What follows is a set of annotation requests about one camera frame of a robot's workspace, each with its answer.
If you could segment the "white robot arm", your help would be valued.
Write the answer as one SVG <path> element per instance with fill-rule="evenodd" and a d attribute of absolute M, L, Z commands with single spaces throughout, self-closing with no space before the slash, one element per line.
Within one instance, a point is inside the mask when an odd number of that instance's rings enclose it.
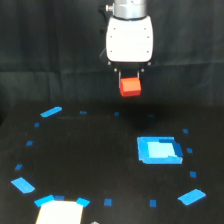
<path fill-rule="evenodd" d="M 109 64 L 148 64 L 153 54 L 153 26 L 147 14 L 147 0 L 113 0 L 102 5 L 99 12 L 106 16 L 104 53 Z"/>

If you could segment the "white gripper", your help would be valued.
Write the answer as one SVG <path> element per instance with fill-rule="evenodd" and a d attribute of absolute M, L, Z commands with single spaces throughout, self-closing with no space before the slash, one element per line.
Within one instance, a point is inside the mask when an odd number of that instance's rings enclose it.
<path fill-rule="evenodd" d="M 153 26 L 149 16 L 140 20 L 109 19 L 106 32 L 106 57 L 118 72 L 118 84 L 121 86 L 121 70 L 138 69 L 140 71 L 151 60 L 153 54 Z"/>

